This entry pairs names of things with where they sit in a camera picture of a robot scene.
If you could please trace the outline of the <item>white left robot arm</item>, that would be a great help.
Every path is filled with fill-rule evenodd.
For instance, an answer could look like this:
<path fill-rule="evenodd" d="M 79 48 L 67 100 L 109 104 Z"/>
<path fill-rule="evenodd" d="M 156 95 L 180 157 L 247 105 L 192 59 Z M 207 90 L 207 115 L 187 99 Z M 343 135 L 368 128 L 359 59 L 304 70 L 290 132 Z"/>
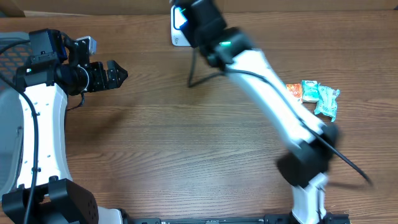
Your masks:
<path fill-rule="evenodd" d="M 24 133 L 17 187 L 2 196 L 14 223 L 127 223 L 120 208 L 104 208 L 74 183 L 65 150 L 70 96 L 119 88 L 128 73 L 118 63 L 91 62 L 96 41 L 72 39 L 55 29 L 29 33 L 32 55 L 17 68 L 10 87 L 19 94 Z"/>

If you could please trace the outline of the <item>light teal wipes packet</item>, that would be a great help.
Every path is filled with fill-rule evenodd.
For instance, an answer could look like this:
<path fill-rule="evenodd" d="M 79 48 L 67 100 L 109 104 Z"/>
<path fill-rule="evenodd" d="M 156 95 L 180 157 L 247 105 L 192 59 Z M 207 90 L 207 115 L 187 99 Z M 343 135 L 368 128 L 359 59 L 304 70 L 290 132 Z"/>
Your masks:
<path fill-rule="evenodd" d="M 338 109 L 336 99 L 340 95 L 340 91 L 334 90 L 328 86 L 319 85 L 318 92 L 319 100 L 317 101 L 314 113 L 315 115 L 322 114 L 324 116 L 330 117 L 331 122 L 333 123 L 336 119 L 336 113 Z"/>

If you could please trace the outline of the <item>teal tissue pack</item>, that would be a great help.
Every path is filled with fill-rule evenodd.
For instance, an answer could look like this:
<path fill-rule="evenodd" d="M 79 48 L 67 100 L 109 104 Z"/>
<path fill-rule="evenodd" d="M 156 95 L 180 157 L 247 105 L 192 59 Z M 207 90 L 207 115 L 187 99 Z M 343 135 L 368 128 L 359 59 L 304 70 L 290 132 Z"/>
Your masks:
<path fill-rule="evenodd" d="M 303 102 L 316 103 L 319 100 L 318 82 L 315 80 L 302 80 Z"/>

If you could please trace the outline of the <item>orange tissue pack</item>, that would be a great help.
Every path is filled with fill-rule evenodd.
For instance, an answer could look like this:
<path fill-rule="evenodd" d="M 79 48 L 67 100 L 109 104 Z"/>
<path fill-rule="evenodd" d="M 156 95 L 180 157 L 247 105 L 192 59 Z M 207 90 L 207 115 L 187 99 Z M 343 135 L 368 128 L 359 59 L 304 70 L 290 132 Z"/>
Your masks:
<path fill-rule="evenodd" d="M 303 103 L 303 89 L 300 83 L 286 84 L 286 88 L 297 99 L 299 103 Z"/>

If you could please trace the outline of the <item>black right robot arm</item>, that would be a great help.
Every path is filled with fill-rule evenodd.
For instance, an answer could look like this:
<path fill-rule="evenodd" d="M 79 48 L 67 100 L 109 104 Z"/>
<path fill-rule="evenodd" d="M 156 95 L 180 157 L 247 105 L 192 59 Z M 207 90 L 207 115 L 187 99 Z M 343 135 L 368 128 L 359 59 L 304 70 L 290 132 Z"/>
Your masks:
<path fill-rule="evenodd" d="M 291 185 L 295 223 L 325 223 L 324 187 L 338 130 L 311 114 L 288 91 L 264 52 L 238 27 L 228 27 L 213 1 L 175 1 L 184 36 L 252 98 L 279 132 L 288 152 L 276 162 Z"/>

